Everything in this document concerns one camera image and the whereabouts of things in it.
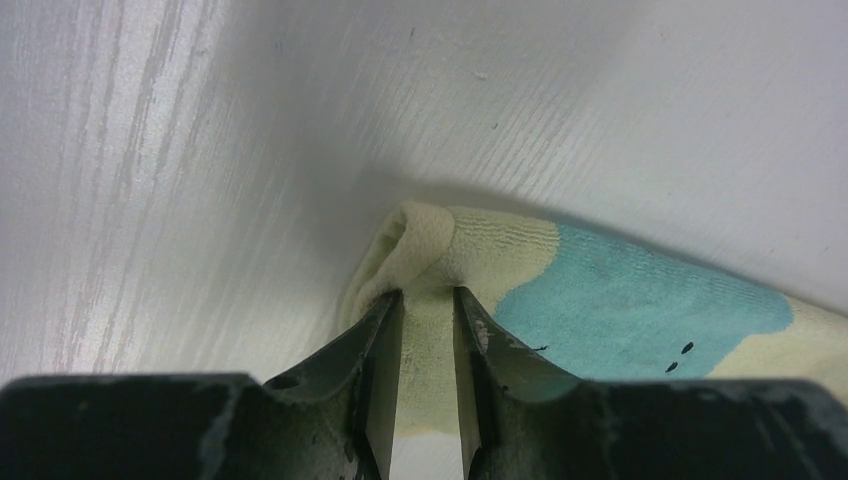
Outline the green yellow towel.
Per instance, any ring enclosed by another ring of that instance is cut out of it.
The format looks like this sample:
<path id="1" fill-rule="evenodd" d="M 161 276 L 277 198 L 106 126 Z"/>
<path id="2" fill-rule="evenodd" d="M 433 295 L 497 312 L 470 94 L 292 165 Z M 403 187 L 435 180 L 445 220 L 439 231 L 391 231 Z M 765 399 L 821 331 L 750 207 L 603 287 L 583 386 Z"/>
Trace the green yellow towel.
<path id="1" fill-rule="evenodd" d="M 847 320 L 777 290 L 585 228 L 406 202 L 341 303 L 356 323 L 404 296 L 396 429 L 458 430 L 452 291 L 553 364 L 592 380 L 802 378 L 847 397 Z"/>

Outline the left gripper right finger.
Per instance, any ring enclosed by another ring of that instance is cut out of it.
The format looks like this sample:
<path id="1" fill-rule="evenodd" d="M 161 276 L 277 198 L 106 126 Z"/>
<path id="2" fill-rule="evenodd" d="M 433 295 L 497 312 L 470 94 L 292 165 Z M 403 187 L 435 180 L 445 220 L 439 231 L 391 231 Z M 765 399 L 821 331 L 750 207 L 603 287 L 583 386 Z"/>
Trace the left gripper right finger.
<path id="1" fill-rule="evenodd" d="M 467 287 L 453 290 L 453 350 L 468 479 L 587 479 L 578 409 L 590 389 L 493 320 Z"/>

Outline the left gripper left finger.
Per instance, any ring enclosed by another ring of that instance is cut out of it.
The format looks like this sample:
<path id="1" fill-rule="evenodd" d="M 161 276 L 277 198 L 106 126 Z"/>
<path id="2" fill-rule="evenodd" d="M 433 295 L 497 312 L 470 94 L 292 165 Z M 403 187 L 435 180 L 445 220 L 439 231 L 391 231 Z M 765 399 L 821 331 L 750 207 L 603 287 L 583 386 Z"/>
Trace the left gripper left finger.
<path id="1" fill-rule="evenodd" d="M 383 294 L 354 326 L 264 383 L 281 404 L 277 478 L 388 478 L 403 315 L 402 292 Z"/>

